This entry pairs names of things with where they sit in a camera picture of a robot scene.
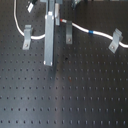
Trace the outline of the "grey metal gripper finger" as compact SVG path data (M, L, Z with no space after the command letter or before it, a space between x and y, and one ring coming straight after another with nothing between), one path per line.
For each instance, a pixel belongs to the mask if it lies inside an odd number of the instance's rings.
M56 0L55 2L55 23L57 26L60 25L60 14L59 14L60 4L61 4L61 0Z
M45 16L45 48L44 64L51 66L53 64L53 41L54 41L54 16L51 12Z

